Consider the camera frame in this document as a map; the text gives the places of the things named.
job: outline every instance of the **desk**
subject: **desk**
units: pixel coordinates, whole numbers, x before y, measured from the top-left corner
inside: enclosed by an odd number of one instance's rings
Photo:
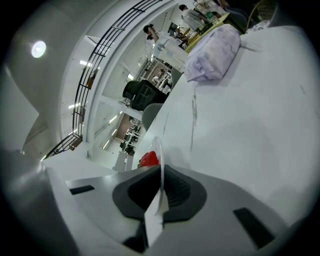
[[[319,188],[319,59],[297,27],[241,39],[222,80],[181,76],[133,168],[159,136],[165,163],[230,181],[292,225],[309,213]]]
[[[190,53],[191,50],[199,43],[199,41],[204,38],[207,34],[209,34],[212,30],[215,28],[218,28],[224,24],[224,21],[226,18],[228,18],[229,13],[223,15],[221,18],[219,18],[217,21],[214,22],[213,26],[210,27],[206,32],[204,32],[202,35],[199,35],[186,49],[185,51],[187,53]]]

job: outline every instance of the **white wall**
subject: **white wall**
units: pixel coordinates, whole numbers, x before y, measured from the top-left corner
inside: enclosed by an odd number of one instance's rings
[[[43,160],[43,164],[46,167],[53,168],[64,181],[107,176],[116,173],[109,168],[79,157],[71,150],[49,157]]]
[[[55,146],[47,138],[50,138],[49,128],[44,129],[41,133],[24,144],[22,150],[34,159],[41,160]]]
[[[0,84],[0,147],[20,151],[38,112],[22,94],[7,66],[1,67]]]
[[[92,149],[92,156],[89,160],[112,170],[116,165],[119,153],[108,152],[102,148],[94,146]]]
[[[119,154],[119,151],[121,151],[120,143],[123,142],[119,138],[114,138],[110,144],[107,146],[106,151],[114,154]]]
[[[117,120],[114,120],[114,122],[112,122],[111,124],[107,125],[104,130],[94,139],[93,145],[102,149],[107,141],[112,138],[112,133],[118,128],[121,120],[122,118],[119,118]]]
[[[109,121],[115,116],[117,116],[117,118],[113,120],[111,123],[109,123]],[[100,136],[102,132],[105,132],[105,129],[109,129],[109,131],[114,131],[117,128],[119,119],[120,111],[118,109],[113,108],[105,104],[104,102],[100,102],[97,115],[94,120],[95,141],[97,136]]]
[[[62,139],[61,95],[70,56],[87,30],[116,0],[51,0],[42,4],[16,32],[7,56],[22,93],[43,116],[55,143]],[[33,58],[31,47],[42,40],[46,52]]]

